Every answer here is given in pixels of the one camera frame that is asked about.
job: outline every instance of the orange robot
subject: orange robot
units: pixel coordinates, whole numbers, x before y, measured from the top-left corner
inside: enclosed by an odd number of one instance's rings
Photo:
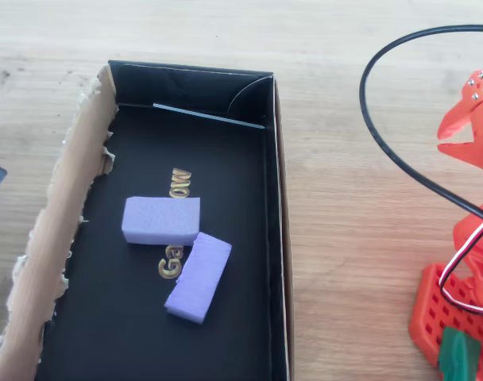
[[[462,100],[443,118],[438,138],[451,137],[467,123],[473,141],[440,144],[440,152],[483,169],[483,70],[475,71],[462,88]],[[477,381],[483,381],[483,221],[470,214],[454,227],[458,250],[449,264],[431,264],[423,269],[409,333],[427,360],[436,367],[445,327],[463,331],[481,342]],[[472,276],[452,274],[464,260]]]

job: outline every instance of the black wire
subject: black wire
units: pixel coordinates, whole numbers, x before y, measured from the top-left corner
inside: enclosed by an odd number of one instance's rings
[[[402,45],[406,42],[409,42],[411,40],[415,40],[417,38],[421,37],[426,37],[426,36],[433,36],[435,34],[443,34],[443,33],[457,33],[457,32],[483,32],[483,25],[450,25],[450,26],[440,26],[438,28],[431,28],[431,29],[425,29],[425,30],[420,30],[418,32],[414,32],[411,34],[408,34],[407,36],[401,37],[398,40],[393,41],[392,43],[386,45],[384,48],[382,48],[379,52],[376,53],[376,55],[369,61],[367,66],[365,67],[365,70],[363,71],[363,74],[361,75],[361,80],[360,80],[360,108],[361,108],[361,114],[363,115],[363,119],[365,120],[365,123],[367,124],[367,128],[369,129],[370,133],[372,134],[374,140],[376,143],[381,147],[383,152],[395,163],[397,166],[402,169],[404,172],[406,172],[408,175],[410,175],[414,180],[418,181],[420,184],[424,185],[425,187],[429,188],[431,191],[434,191],[435,193],[439,194],[440,196],[443,196],[446,198],[448,201],[452,202],[453,204],[460,206],[464,210],[467,210],[471,214],[474,214],[481,218],[483,220],[483,209],[472,204],[471,202],[465,200],[464,198],[456,195],[455,193],[447,190],[444,187],[441,187],[439,184],[435,183],[434,181],[430,180],[429,178],[425,177],[421,173],[419,173],[417,170],[409,166],[405,161],[403,161],[391,148],[389,145],[386,144],[384,139],[381,137],[381,135],[377,132],[376,126],[372,122],[372,118],[369,115],[369,110],[367,107],[367,101],[365,98],[365,88],[366,88],[366,83],[367,83],[367,78],[369,77],[370,72],[372,71],[374,65],[376,62],[384,56],[386,53],[388,53],[390,50],[396,48],[399,45]],[[472,311],[469,310],[463,306],[458,306],[455,303],[453,303],[451,300],[449,300],[445,293],[444,293],[444,285],[452,272],[454,272],[455,268],[458,266],[458,264],[464,259],[464,257],[471,251],[471,249],[474,247],[474,245],[483,237],[483,232],[471,241],[469,244],[469,247],[466,249],[466,251],[461,255],[460,259],[452,266],[452,268],[446,273],[446,276],[442,283],[439,285],[439,289],[441,292],[441,295],[453,306],[456,306],[457,308],[464,310],[466,312],[476,314],[476,315],[481,315],[483,316],[482,312],[477,312],[477,311]]]

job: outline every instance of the red and white wire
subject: red and white wire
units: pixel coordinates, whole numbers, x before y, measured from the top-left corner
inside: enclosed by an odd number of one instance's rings
[[[466,256],[467,252],[471,249],[470,244],[477,238],[483,235],[483,222],[477,227],[477,229],[471,234],[471,236],[467,239],[464,245],[455,253],[454,257],[451,261],[447,264],[445,269],[442,271],[441,277],[439,278],[439,286],[442,285],[442,292],[443,296],[445,296],[449,302],[453,305],[458,306],[464,310],[468,310],[469,312],[473,312],[475,314],[483,314],[483,307],[480,306],[472,306],[470,304],[466,304],[455,299],[451,294],[444,288],[446,285],[446,278],[449,276],[449,273],[453,271],[457,267],[457,265],[462,261],[464,256]]]

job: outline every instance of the cardboard box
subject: cardboard box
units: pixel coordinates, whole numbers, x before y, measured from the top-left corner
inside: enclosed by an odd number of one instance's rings
[[[110,61],[14,267],[0,381],[292,379],[284,174],[272,73]],[[188,195],[233,245],[202,325],[164,309],[190,248],[121,231],[128,197]]]

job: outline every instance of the orange plastic part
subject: orange plastic part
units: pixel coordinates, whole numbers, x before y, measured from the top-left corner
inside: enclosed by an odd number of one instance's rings
[[[443,118],[438,138],[446,139],[471,122],[473,141],[446,143],[438,150],[483,169],[483,70],[475,71],[462,88],[462,100]]]
[[[475,71],[462,88],[462,100],[443,118],[438,138],[451,137],[471,122],[473,142],[440,144],[440,152],[483,169],[483,70]],[[482,223],[470,214],[454,227],[454,246],[464,245],[473,231]],[[483,306],[483,237],[464,258],[473,276],[458,279],[451,275],[445,288],[453,298],[475,306]],[[470,314],[449,304],[439,292],[439,277],[445,264],[431,264],[422,271],[422,279],[416,295],[409,333],[428,362],[437,367],[442,332],[450,326],[481,342],[477,381],[483,381],[483,317]]]
[[[459,250],[464,245],[464,242],[481,223],[482,220],[479,217],[470,214],[455,225],[454,245],[456,250]],[[483,306],[483,237],[477,242],[464,261],[473,272],[474,292],[480,306]]]
[[[427,361],[437,367],[442,331],[453,327],[464,331],[481,342],[477,381],[483,381],[483,317],[468,314],[449,304],[439,292],[439,277],[445,264],[431,264],[422,271],[416,295],[409,333]],[[472,279],[459,279],[451,275],[445,285],[451,295],[461,302],[477,304]]]

